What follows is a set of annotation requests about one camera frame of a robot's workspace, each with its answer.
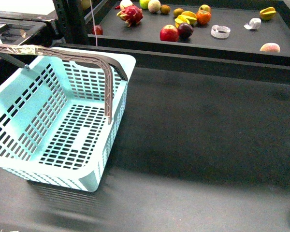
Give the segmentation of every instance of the shopping basket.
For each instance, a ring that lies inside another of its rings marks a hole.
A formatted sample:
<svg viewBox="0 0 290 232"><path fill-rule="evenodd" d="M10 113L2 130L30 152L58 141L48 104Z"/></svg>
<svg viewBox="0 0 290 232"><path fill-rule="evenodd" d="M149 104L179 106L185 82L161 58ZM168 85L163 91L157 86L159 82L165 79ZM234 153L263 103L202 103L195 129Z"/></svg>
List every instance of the shopping basket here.
<svg viewBox="0 0 290 232"><path fill-rule="evenodd" d="M0 44L6 53L38 57L0 86L0 167L26 180L95 191L135 58Z"/></svg>

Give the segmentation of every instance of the red fruit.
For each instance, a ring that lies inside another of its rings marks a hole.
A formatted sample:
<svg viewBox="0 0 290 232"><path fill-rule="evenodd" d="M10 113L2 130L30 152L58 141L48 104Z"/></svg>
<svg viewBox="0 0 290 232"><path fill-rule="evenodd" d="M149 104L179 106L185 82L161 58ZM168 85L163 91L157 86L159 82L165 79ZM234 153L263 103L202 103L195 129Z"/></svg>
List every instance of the red fruit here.
<svg viewBox="0 0 290 232"><path fill-rule="evenodd" d="M137 6L132 5L118 12L117 16L119 16L121 20L126 21L128 27L130 27L132 24L138 25L140 23L143 18L143 11Z"/></svg>
<svg viewBox="0 0 290 232"><path fill-rule="evenodd" d="M96 34L97 35L103 35L103 29L101 25L96 25L95 27L92 27L92 34L95 34L95 29L96 29Z"/></svg>
<svg viewBox="0 0 290 232"><path fill-rule="evenodd" d="M169 42L177 42L179 39L178 30L173 25L166 25L160 31L160 40L161 41L169 41Z"/></svg>
<svg viewBox="0 0 290 232"><path fill-rule="evenodd" d="M188 23L179 24L177 30L179 37L182 39L188 39L193 33L193 27Z"/></svg>

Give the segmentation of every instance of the toy fruit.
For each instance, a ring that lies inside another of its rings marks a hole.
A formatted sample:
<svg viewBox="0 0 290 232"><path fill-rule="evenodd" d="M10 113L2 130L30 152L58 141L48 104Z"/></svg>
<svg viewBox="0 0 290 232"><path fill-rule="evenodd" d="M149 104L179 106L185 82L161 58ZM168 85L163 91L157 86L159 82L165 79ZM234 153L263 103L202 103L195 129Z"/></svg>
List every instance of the toy fruit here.
<svg viewBox="0 0 290 232"><path fill-rule="evenodd" d="M173 25L166 25L160 31L160 40L177 42L179 39L178 30Z"/></svg>
<svg viewBox="0 0 290 232"><path fill-rule="evenodd" d="M160 7L160 11L161 11L161 14L168 15L169 12L171 11L171 8L168 5L162 5Z"/></svg>
<svg viewBox="0 0 290 232"><path fill-rule="evenodd" d="M140 0L140 6L144 10L148 10L148 3L150 0Z"/></svg>
<svg viewBox="0 0 290 232"><path fill-rule="evenodd" d="M184 18L184 17L180 17L180 18L176 18L175 19L175 27L176 28L178 28L179 27L179 25L181 24L181 23L188 23L188 24L190 24L190 22L189 22L189 20L188 19L186 19L186 18Z"/></svg>
<svg viewBox="0 0 290 232"><path fill-rule="evenodd" d="M90 0L81 0L81 6L83 11L90 7Z"/></svg>
<svg viewBox="0 0 290 232"><path fill-rule="evenodd" d="M119 11L117 16L120 17L121 20L126 21L128 27L132 24L138 25L143 18L142 9L138 8L135 5L128 6L124 10Z"/></svg>
<svg viewBox="0 0 290 232"><path fill-rule="evenodd" d="M188 15L182 15L181 14L177 18L179 18L179 19L182 19L182 18L187 19L189 21L190 25L193 25L193 24L195 24L197 22L197 17L196 16L195 17L190 17Z"/></svg>
<svg viewBox="0 0 290 232"><path fill-rule="evenodd" d="M199 11L208 11L209 13L211 13L212 9L210 8L210 6L204 4L199 7Z"/></svg>
<svg viewBox="0 0 290 232"><path fill-rule="evenodd" d="M183 13L181 13L181 15L187 15L187 16L190 16L190 17L197 19L197 16L192 11L184 11Z"/></svg>
<svg viewBox="0 0 290 232"><path fill-rule="evenodd" d="M260 11L260 18L262 20L270 20L276 15L276 10L274 7L268 7Z"/></svg>
<svg viewBox="0 0 290 232"><path fill-rule="evenodd" d="M150 0L148 3L148 10L150 13L157 13L160 10L161 3L159 0Z"/></svg>
<svg viewBox="0 0 290 232"><path fill-rule="evenodd" d="M264 44L261 48L260 51L262 52L280 52L280 47L278 44L276 43L267 43Z"/></svg>
<svg viewBox="0 0 290 232"><path fill-rule="evenodd" d="M120 9L124 10L126 7L132 6L132 5L133 5L132 1L130 1L130 0L122 0L120 2Z"/></svg>
<svg viewBox="0 0 290 232"><path fill-rule="evenodd" d="M200 25L206 25L211 20L211 13L208 11L198 11L196 13L197 22Z"/></svg>
<svg viewBox="0 0 290 232"><path fill-rule="evenodd" d="M177 8L173 11L174 17L177 18L179 15L181 15L185 10L182 8Z"/></svg>
<svg viewBox="0 0 290 232"><path fill-rule="evenodd" d="M188 23L179 24L177 30L179 37L182 39L188 39L193 33L193 27Z"/></svg>
<svg viewBox="0 0 290 232"><path fill-rule="evenodd" d="M103 35L103 28L101 25L96 25L94 27L92 27L92 34L96 34L96 35Z"/></svg>

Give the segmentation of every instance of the peach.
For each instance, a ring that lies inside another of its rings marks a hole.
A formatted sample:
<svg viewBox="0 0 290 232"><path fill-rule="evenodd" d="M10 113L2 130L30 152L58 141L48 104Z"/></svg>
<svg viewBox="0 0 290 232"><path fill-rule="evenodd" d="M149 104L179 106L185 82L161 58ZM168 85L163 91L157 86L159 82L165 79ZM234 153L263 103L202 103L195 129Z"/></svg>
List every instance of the peach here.
<svg viewBox="0 0 290 232"><path fill-rule="evenodd" d="M280 47L278 44L276 43L267 43L264 44L261 48L260 51L262 52L280 52Z"/></svg>

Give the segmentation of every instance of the kiwi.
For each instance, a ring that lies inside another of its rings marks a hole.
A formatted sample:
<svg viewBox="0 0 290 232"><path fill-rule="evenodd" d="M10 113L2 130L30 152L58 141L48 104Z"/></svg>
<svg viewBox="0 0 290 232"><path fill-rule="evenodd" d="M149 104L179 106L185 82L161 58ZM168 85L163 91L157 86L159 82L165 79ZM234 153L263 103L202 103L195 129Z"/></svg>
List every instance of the kiwi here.
<svg viewBox="0 0 290 232"><path fill-rule="evenodd" d="M171 11L171 8L168 5L162 5L160 11L161 14L167 15Z"/></svg>
<svg viewBox="0 0 290 232"><path fill-rule="evenodd" d="M174 17L177 18L179 15L181 15L185 10L182 8L177 8L173 11Z"/></svg>

